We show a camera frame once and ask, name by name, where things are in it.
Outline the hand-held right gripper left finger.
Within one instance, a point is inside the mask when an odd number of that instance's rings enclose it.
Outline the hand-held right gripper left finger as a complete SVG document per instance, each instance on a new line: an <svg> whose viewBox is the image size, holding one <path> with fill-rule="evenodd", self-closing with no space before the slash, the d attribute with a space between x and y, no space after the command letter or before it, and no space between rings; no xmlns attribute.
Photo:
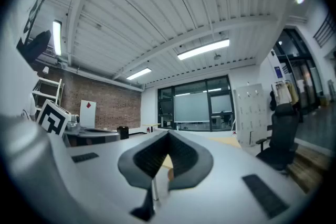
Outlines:
<svg viewBox="0 0 336 224"><path fill-rule="evenodd" d="M128 184L118 169L118 159L124 151L150 138L151 134L143 134L80 147L66 147L56 135L50 135L49 141L62 182L94 221L143 223L130 212L143 204L146 191Z"/></svg>

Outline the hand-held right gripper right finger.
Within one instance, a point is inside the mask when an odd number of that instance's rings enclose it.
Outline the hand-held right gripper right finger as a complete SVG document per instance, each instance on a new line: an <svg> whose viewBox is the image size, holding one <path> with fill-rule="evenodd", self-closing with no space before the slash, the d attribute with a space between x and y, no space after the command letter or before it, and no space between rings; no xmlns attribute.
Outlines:
<svg viewBox="0 0 336 224"><path fill-rule="evenodd" d="M171 191L155 223L292 223L307 204L296 183L243 149L189 132L179 134L208 149L213 168L196 187ZM244 182L249 175L258 176L287 209L269 218Z"/></svg>

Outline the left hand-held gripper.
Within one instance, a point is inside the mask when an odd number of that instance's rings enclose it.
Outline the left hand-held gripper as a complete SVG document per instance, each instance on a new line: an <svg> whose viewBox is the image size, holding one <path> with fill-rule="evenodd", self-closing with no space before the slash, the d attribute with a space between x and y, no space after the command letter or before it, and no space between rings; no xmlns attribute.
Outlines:
<svg viewBox="0 0 336 224"><path fill-rule="evenodd" d="M65 132L76 133L87 143L110 143L120 140L120 134L115 131L81 128L79 115L71 114L55 102L46 100L37 118L37 123L47 131L63 137Z"/></svg>

